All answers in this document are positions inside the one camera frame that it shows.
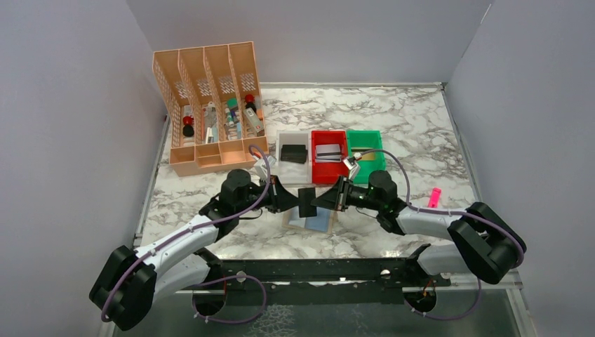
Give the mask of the white credit card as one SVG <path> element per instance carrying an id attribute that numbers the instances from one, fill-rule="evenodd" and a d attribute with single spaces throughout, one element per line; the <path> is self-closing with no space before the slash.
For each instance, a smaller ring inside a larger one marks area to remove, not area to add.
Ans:
<path id="1" fill-rule="evenodd" d="M 343 158 L 340 144 L 324 144 L 315 146 L 315 161 L 319 163 L 341 162 Z"/>

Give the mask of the dark grey card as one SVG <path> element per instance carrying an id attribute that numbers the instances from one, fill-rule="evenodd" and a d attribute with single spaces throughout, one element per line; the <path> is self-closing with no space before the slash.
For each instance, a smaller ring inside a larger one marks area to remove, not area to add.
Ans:
<path id="1" fill-rule="evenodd" d="M 306 145 L 284 144 L 281 147 L 281 157 L 306 157 L 308 153 Z"/>

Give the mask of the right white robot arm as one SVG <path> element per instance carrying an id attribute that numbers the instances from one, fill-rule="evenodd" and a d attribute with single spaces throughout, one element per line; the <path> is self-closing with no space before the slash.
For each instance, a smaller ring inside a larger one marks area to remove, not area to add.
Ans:
<path id="1" fill-rule="evenodd" d="M 408 257 L 413 272 L 434 276 L 472 273 L 488 284 L 498 284 L 522 264 L 526 244 L 487 204 L 476 201 L 466 209 L 417 208 L 399 198 L 397 185 L 386 171 L 374 171 L 368 186 L 356 186 L 341 176 L 312 206 L 345 211 L 348 207 L 376 211 L 376 221 L 388 233 L 420 234 L 448 241 L 426 245 Z"/>

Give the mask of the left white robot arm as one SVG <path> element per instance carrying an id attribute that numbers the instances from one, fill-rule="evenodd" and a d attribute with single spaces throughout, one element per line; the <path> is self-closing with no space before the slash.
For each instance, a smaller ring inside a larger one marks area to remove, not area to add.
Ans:
<path id="1" fill-rule="evenodd" d="M 152 244 L 114 249 L 89 298 L 100 308 L 103 322 L 129 330 L 145 318 L 159 297 L 206 279 L 211 266 L 196 252 L 228 235 L 243 214 L 262 208 L 280 213 L 299 203 L 277 176 L 254 183 L 249 172 L 234 169 L 220 192 L 188 224 Z"/>

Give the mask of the black chip card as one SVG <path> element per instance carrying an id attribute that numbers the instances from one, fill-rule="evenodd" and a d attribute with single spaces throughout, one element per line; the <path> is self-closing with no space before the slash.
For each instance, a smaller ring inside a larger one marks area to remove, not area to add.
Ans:
<path id="1" fill-rule="evenodd" d="M 305 153 L 292 153 L 292 154 L 282 154 L 280 156 L 280 161 L 286 161 L 296 164 L 304 164 L 307 162 L 307 154 Z"/>

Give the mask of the grey black striped card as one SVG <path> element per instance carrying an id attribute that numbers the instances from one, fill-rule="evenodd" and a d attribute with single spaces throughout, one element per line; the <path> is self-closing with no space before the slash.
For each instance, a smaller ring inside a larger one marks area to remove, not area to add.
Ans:
<path id="1" fill-rule="evenodd" d="M 298 190 L 298 213 L 300 218 L 311 218 L 317 216 L 317 208 L 312 205 L 316 199 L 315 187 L 304 187 Z"/>

